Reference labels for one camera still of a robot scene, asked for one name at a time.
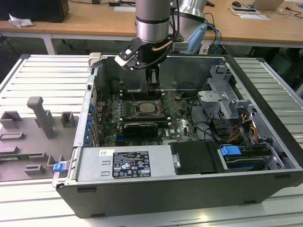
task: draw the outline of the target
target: desk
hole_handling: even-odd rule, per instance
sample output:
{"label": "desk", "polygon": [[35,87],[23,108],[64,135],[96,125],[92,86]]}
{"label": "desk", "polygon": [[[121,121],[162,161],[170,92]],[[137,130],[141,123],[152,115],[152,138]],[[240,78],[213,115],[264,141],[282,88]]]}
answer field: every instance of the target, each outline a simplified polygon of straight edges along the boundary
{"label": "desk", "polygon": [[[212,2],[215,7],[206,6],[204,13],[214,15],[215,25],[222,33],[221,44],[303,47],[303,19],[277,17],[270,11],[266,11],[270,20],[242,19],[228,10],[232,7],[232,0]],[[136,36],[134,12],[116,12],[108,5],[69,2],[69,6],[69,15],[63,23],[34,22],[34,26],[17,28],[8,21],[0,21],[0,32],[4,36],[42,38],[49,54],[56,54],[52,44],[54,38],[130,41]],[[286,6],[303,12],[294,2],[283,3],[282,7]],[[205,40],[213,39],[213,31],[207,31]]]}

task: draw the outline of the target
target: computer mouse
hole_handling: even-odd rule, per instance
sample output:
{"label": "computer mouse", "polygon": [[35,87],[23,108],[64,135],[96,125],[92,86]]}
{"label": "computer mouse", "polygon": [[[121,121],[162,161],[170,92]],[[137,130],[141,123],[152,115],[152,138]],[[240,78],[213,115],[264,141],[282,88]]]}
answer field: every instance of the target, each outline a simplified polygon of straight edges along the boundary
{"label": "computer mouse", "polygon": [[241,7],[241,3],[239,3],[238,1],[233,1],[232,5],[236,7]]}

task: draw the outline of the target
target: power supply label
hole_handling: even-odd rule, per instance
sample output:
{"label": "power supply label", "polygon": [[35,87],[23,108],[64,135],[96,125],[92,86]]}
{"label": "power supply label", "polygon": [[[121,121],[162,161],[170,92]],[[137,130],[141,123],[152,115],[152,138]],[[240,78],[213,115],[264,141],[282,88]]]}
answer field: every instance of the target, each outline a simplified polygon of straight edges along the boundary
{"label": "power supply label", "polygon": [[148,151],[117,152],[113,155],[113,178],[151,176]]}

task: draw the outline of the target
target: open computer chassis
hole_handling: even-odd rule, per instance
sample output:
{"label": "open computer chassis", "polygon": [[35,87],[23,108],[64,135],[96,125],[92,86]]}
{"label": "open computer chassis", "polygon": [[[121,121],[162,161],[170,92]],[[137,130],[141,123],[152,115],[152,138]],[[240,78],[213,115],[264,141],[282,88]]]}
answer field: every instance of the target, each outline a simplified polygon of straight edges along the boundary
{"label": "open computer chassis", "polygon": [[114,55],[93,68],[53,179],[78,217],[260,203],[302,182],[301,147],[231,56],[169,56],[147,90]]}

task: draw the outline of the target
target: motherboard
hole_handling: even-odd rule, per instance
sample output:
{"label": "motherboard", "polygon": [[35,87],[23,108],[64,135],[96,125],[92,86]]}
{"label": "motherboard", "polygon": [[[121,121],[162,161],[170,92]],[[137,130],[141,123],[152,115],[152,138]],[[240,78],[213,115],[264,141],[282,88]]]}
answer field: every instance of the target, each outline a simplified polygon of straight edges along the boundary
{"label": "motherboard", "polygon": [[198,141],[190,120],[191,97],[181,91],[162,93],[157,100],[131,100],[110,95],[98,104],[102,147],[168,145],[173,141]]}

